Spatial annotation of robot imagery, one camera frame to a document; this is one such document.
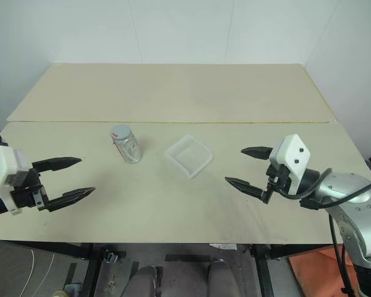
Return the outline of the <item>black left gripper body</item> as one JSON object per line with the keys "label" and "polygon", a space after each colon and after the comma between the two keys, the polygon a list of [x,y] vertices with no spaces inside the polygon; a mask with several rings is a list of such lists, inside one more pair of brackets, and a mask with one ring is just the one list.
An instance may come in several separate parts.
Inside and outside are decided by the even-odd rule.
{"label": "black left gripper body", "polygon": [[44,185],[40,181],[40,174],[35,169],[30,169],[25,180],[20,186],[14,186],[10,192],[18,208],[37,207],[44,210],[48,206],[48,196]]}

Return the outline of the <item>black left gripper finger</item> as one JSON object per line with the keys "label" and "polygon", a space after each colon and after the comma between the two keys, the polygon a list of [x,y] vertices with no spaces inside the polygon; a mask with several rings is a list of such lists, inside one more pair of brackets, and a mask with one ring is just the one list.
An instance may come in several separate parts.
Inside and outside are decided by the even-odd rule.
{"label": "black left gripper finger", "polygon": [[45,210],[53,212],[68,207],[90,195],[95,189],[95,187],[86,187],[63,193],[61,197],[49,200],[45,205]]}
{"label": "black left gripper finger", "polygon": [[57,171],[68,168],[81,162],[80,158],[75,157],[57,157],[32,163],[33,169],[41,173],[44,171]]}

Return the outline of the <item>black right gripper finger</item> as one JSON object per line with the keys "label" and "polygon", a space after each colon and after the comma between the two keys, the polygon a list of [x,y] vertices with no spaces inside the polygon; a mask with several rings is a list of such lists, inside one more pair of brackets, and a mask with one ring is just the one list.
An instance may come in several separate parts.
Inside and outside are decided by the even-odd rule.
{"label": "black right gripper finger", "polygon": [[271,196],[273,194],[273,186],[269,184],[267,185],[267,189],[263,190],[258,187],[252,186],[249,182],[243,181],[241,179],[225,177],[225,180],[231,186],[235,187],[238,191],[248,196],[257,198],[258,200],[262,201],[265,204],[269,203]]}
{"label": "black right gripper finger", "polygon": [[242,149],[241,153],[256,159],[267,160],[269,159],[272,150],[271,147],[247,147]]}

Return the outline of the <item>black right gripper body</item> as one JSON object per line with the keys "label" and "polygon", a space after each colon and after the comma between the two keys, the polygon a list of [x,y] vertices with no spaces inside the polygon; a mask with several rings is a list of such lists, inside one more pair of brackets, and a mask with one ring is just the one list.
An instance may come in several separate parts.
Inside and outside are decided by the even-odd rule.
{"label": "black right gripper body", "polygon": [[268,176],[267,190],[288,194],[291,185],[290,173],[285,165],[279,165],[278,168],[270,165],[266,172]]}

